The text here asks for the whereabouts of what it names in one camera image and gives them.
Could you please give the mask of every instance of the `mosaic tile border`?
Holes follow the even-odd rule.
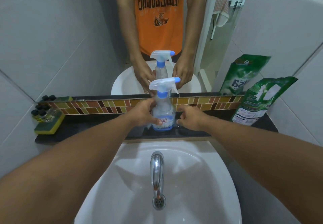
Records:
[[[242,98],[243,96],[172,97],[171,102],[176,107],[176,111],[180,111],[179,107],[182,104],[195,106],[200,110],[223,110],[237,109]],[[65,115],[123,114],[145,99],[52,102],[50,105],[55,109],[60,109]]]

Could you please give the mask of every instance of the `bottle label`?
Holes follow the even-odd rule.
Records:
[[[162,121],[162,125],[153,125],[155,130],[164,131],[164,130],[170,130],[173,127],[173,116],[167,115],[167,116],[159,116],[157,117]]]

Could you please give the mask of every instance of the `drain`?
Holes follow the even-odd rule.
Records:
[[[155,208],[155,210],[162,210],[164,209],[165,205],[166,198],[164,195],[162,195],[160,199],[157,199],[156,197],[152,199],[152,206]]]

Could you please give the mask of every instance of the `green detergent pouch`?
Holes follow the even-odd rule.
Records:
[[[221,95],[238,95],[243,86],[257,76],[271,57],[242,55],[231,63],[220,89]]]
[[[260,80],[247,90],[231,121],[252,125],[264,116],[274,101],[296,81],[295,77]]]

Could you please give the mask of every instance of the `faucet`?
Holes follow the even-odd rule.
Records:
[[[160,199],[164,188],[164,156],[159,151],[151,155],[150,177],[154,195],[157,199]]]

